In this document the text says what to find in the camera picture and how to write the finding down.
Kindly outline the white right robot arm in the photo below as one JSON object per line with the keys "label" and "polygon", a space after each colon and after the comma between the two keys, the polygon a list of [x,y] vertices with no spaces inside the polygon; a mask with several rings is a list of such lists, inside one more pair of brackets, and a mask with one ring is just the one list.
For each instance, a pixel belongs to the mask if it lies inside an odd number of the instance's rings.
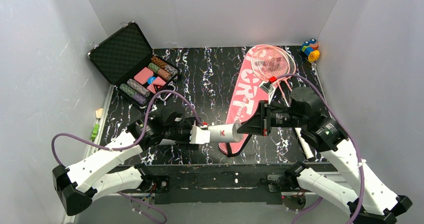
{"label": "white right robot arm", "polygon": [[289,107],[261,101],[255,114],[237,129],[240,134],[266,136],[273,127],[300,128],[301,137],[342,175],[342,186],[296,162],[269,184],[304,189],[345,211],[354,224],[394,224],[412,200],[390,190],[362,160],[341,125],[325,112],[324,102],[311,88],[292,90]]}

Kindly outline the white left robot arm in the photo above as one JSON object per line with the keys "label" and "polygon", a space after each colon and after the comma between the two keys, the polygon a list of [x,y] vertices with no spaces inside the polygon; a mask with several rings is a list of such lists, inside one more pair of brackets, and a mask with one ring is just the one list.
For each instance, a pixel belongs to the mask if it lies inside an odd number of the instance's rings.
{"label": "white left robot arm", "polygon": [[190,142],[195,117],[163,109],[131,123],[118,137],[89,157],[52,170],[54,189],[68,216],[87,209],[94,201],[125,190],[149,192],[159,187],[164,176],[153,175],[144,164],[122,171],[112,170],[163,140],[177,144]]}

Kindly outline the white shuttlecock tube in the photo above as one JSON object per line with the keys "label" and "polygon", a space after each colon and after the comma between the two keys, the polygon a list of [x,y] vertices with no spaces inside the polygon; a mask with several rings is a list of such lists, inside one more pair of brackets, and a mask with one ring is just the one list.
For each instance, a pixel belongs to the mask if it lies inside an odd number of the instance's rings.
{"label": "white shuttlecock tube", "polygon": [[[195,145],[189,144],[191,127],[184,127],[175,134],[164,137],[159,145]],[[240,122],[231,124],[207,125],[210,134],[210,143],[238,143],[242,140],[243,134],[237,133],[241,126]]]}

